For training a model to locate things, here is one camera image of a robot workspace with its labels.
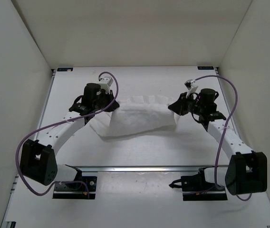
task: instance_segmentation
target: crumpled white fabric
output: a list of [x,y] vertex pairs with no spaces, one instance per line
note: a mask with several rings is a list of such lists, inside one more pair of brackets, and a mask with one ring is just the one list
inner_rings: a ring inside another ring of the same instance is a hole
[[168,109],[176,99],[160,95],[134,96],[120,101],[113,113],[100,113],[90,120],[90,126],[102,137],[141,133],[163,126],[176,126],[178,115]]

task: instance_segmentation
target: white cable connector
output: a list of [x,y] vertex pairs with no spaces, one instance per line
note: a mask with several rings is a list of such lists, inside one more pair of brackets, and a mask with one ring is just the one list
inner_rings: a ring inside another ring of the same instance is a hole
[[195,93],[195,91],[197,90],[198,85],[194,84],[194,82],[195,82],[195,80],[190,79],[190,80],[188,80],[188,81],[186,81],[186,82],[184,83],[184,85],[185,85],[185,86],[187,87],[187,89],[188,89],[186,98],[188,98],[190,94]]
[[104,89],[108,94],[110,93],[110,86],[113,83],[111,76],[104,76],[103,78],[98,78],[98,84],[101,86],[101,89]]

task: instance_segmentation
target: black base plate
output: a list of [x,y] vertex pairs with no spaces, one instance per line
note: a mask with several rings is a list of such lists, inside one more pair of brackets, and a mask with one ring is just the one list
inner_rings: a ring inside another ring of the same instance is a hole
[[183,201],[218,201],[227,200],[225,189],[219,190],[215,188],[213,183],[208,183],[205,180],[203,170],[193,176],[182,176],[182,190],[183,192],[197,192],[210,189],[206,193],[201,194],[183,194]]
[[84,176],[82,181],[87,184],[89,194],[85,193],[85,187],[80,184],[55,184],[53,199],[83,199],[83,200],[94,200],[96,197],[95,192],[97,187],[97,177]]

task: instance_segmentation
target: white wall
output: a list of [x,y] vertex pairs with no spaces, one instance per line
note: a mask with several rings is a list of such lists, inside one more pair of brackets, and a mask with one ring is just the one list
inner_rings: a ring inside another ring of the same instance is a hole
[[218,66],[251,0],[13,0],[52,68]]
[[238,88],[235,117],[245,141],[268,157],[270,198],[270,0],[253,1],[220,73]]
[[37,126],[51,79],[45,59],[9,0],[0,0],[0,224],[21,138]]

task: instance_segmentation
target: white platform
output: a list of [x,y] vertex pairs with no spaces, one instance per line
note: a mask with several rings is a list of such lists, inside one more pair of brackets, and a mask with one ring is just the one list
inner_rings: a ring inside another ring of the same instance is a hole
[[[61,119],[86,83],[96,82],[102,71],[118,79],[118,98],[134,95],[164,95],[178,98],[188,79],[215,74],[197,67],[96,67],[57,72],[42,125]],[[217,79],[197,82],[200,88],[220,93],[218,110],[228,111]],[[213,165],[217,142],[190,115],[181,117],[173,132],[157,131],[103,141],[86,126],[60,150],[58,163],[75,166],[204,166]],[[228,164],[222,153],[220,164]],[[168,184],[180,172],[99,172],[95,200],[52,199],[31,194],[21,181],[11,199],[6,221],[16,228],[137,228],[137,227],[251,227],[270,225],[270,203],[266,193],[254,194],[241,202],[228,195],[228,201],[183,202],[180,190]],[[43,191],[46,187],[30,181]]]

